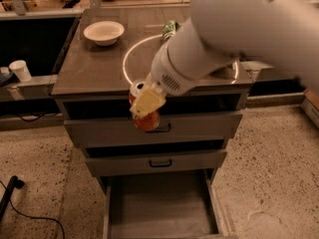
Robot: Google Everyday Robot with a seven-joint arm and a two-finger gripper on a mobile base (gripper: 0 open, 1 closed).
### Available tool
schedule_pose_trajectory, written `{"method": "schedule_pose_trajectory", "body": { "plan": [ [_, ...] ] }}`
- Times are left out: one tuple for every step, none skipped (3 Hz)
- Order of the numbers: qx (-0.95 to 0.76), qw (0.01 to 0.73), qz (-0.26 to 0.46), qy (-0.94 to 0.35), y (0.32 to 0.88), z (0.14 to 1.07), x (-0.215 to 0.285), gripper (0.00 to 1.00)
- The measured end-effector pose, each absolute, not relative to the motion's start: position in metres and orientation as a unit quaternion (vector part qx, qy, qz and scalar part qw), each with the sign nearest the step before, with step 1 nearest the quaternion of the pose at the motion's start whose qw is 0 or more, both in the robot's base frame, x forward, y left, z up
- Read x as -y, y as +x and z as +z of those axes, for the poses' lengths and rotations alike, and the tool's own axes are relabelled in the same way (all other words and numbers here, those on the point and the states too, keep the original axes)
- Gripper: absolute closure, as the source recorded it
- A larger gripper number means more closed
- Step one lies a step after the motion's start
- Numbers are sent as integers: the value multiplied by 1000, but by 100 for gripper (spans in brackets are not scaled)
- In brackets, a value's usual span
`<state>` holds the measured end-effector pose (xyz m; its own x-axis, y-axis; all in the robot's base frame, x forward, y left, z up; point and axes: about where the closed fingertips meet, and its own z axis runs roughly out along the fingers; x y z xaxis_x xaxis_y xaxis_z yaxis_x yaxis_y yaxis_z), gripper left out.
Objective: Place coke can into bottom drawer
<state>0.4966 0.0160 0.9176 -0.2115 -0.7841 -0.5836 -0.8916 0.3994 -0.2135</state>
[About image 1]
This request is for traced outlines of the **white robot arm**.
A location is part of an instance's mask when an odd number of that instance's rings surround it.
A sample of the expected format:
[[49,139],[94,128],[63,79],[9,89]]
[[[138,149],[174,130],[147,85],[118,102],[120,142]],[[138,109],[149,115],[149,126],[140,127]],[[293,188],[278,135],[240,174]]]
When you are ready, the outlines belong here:
[[190,0],[189,18],[156,53],[131,112],[143,118],[242,57],[316,92],[319,9],[306,0]]

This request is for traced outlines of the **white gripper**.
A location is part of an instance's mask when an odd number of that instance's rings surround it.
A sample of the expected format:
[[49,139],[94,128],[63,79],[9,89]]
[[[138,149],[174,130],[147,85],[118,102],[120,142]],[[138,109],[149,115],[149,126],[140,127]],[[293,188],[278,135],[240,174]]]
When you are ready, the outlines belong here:
[[[180,96],[193,89],[199,79],[199,43],[197,41],[168,40],[156,53],[149,81],[163,93]],[[165,95],[150,85],[142,88],[131,105],[130,112],[144,118],[165,104]]]

